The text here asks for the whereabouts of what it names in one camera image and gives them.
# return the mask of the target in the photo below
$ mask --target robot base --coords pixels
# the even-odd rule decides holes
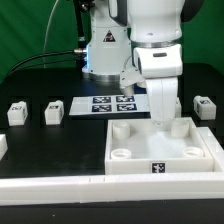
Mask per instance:
[[[82,69],[82,75],[84,79],[91,79],[96,82],[105,82],[105,83],[111,83],[111,82],[119,82],[120,81],[120,74],[117,75],[100,75],[100,74],[94,74],[88,72],[85,67]]]

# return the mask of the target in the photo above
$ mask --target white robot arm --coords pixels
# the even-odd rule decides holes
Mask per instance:
[[[121,74],[121,90],[129,96],[134,94],[134,83],[145,87],[151,117],[159,125],[175,116],[177,76],[182,74],[183,67],[181,45],[176,40],[182,35],[180,14],[184,2],[109,0],[111,17],[123,25],[127,22],[131,27],[133,67]],[[121,7],[127,13],[122,14]]]

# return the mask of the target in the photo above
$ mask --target white block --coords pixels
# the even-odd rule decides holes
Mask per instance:
[[[47,125],[57,125],[61,123],[64,116],[64,104],[62,101],[50,102],[45,110],[45,120]]]
[[[78,183],[78,176],[1,179],[0,204],[79,203]]]
[[[0,135],[0,160],[8,149],[5,135]]]
[[[216,118],[216,105],[208,97],[196,96],[193,102],[194,111],[201,120],[214,120]]]
[[[7,115],[10,126],[24,125],[28,115],[26,103],[23,101],[13,103]]]

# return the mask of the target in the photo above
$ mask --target green wall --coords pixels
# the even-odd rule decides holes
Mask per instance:
[[[56,0],[1,0],[0,82],[17,62],[43,52],[48,20]],[[224,1],[205,0],[200,13],[183,24],[184,62],[213,65],[224,74]],[[84,16],[88,37],[88,15]],[[72,0],[59,0],[46,42],[46,52],[77,46]],[[74,66],[64,63],[54,66]]]

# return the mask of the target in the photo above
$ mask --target black table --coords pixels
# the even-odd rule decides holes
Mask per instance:
[[[144,90],[136,87],[137,93]],[[208,126],[224,144],[224,76],[205,64],[185,64],[179,78],[183,116]],[[0,85],[0,134],[8,152],[0,162],[0,178],[104,174],[108,119],[149,118],[149,113],[69,116],[73,97],[120,94],[118,85],[80,79],[76,69],[24,70]],[[200,121],[193,98],[208,96],[217,105],[215,121]],[[62,100],[65,115],[59,126],[46,126],[44,110]],[[9,127],[7,111],[14,102],[28,104],[25,126]],[[1,223],[215,223],[222,221],[224,200],[171,200],[0,208]]]

